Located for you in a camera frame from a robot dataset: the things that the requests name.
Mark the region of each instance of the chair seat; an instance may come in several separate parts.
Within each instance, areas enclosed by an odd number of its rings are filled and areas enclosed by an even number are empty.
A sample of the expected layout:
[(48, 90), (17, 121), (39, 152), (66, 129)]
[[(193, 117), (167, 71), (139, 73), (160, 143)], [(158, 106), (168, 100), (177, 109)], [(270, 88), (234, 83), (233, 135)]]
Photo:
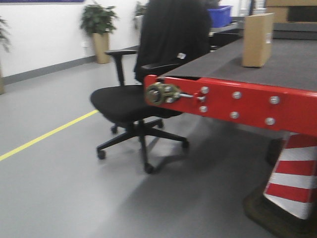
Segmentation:
[(90, 100), (105, 118), (113, 123), (129, 123), (152, 116), (169, 118), (181, 112), (149, 106), (144, 99), (142, 85), (101, 88), (92, 93)]

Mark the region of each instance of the chair caster wheel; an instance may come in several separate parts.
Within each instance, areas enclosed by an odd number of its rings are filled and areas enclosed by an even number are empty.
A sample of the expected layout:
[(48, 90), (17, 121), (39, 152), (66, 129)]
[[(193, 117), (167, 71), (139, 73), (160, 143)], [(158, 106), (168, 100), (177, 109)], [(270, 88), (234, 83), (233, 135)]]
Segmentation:
[(163, 124), (163, 121), (161, 120), (159, 123), (158, 123), (158, 128), (159, 129), (162, 129), (164, 127), (164, 124)]
[(185, 141), (182, 142), (182, 147), (183, 147), (184, 149), (187, 149), (187, 148), (189, 147), (189, 142), (188, 142), (188, 140), (185, 140)]
[(111, 132), (113, 134), (117, 134), (118, 133), (118, 127), (117, 126), (113, 125), (110, 129), (111, 129)]
[(147, 174), (151, 174), (151, 173), (153, 173), (153, 171), (154, 171), (154, 167), (151, 165), (151, 164), (149, 164), (149, 163), (145, 163), (144, 164), (144, 171), (147, 173)]
[(106, 158), (106, 153), (103, 150), (97, 151), (97, 156), (100, 160), (104, 160)]

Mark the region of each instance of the black jacket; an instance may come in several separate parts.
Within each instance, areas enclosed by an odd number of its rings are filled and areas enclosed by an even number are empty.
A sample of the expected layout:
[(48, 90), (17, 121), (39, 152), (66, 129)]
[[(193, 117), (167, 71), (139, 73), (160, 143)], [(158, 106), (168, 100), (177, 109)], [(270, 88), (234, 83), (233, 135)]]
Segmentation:
[(177, 59), (192, 61), (210, 51), (211, 19), (201, 0), (150, 0), (135, 65), (136, 79), (143, 82), (140, 67)]

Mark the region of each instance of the green plant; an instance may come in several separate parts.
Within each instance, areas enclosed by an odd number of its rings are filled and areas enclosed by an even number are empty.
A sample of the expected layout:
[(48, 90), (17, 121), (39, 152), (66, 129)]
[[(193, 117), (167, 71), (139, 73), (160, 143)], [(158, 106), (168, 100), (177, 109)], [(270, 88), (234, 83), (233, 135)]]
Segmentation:
[(143, 16), (147, 11), (148, 4), (142, 5), (139, 1), (137, 2), (134, 10), (134, 28), (138, 29), (137, 16)]
[(135, 6), (135, 10), (134, 10), (134, 16), (141, 16), (144, 15), (144, 13), (147, 10), (148, 5), (142, 5), (139, 1), (137, 2), (137, 5)]
[(9, 51), (8, 45), (10, 45), (10, 40), (6, 36), (9, 34), (5, 27), (8, 27), (8, 24), (6, 23), (6, 20), (3, 20), (0, 16), (0, 44), (2, 44), (5, 51)]
[(112, 33), (116, 29), (113, 20), (118, 18), (113, 11), (114, 8), (115, 6), (102, 7), (95, 1), (94, 4), (86, 5), (81, 17), (80, 28), (84, 29), (88, 35)]

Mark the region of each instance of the red metal frame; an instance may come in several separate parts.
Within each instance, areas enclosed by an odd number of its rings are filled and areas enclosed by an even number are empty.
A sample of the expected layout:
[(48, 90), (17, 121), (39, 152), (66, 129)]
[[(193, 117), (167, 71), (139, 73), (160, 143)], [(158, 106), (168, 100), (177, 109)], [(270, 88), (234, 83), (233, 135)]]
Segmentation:
[[(148, 75), (145, 79), (145, 88), (157, 80), (157, 76)], [(317, 136), (317, 92), (315, 91), (215, 78), (189, 80), (166, 77), (164, 83), (174, 84), (183, 92), (195, 97), (180, 98), (174, 103), (163, 103), (159, 107), (271, 130)], [(197, 97), (202, 96), (200, 89), (203, 86), (209, 87), (209, 92), (204, 95), (206, 101), (200, 102)], [(232, 97), (232, 93), (237, 91), (242, 93), (240, 99)], [(269, 99), (272, 96), (278, 96), (280, 103), (271, 104)], [(207, 112), (200, 112), (200, 106), (207, 106)], [(239, 118), (230, 118), (231, 112), (238, 112)], [(275, 124), (267, 125), (266, 118), (274, 118)]]

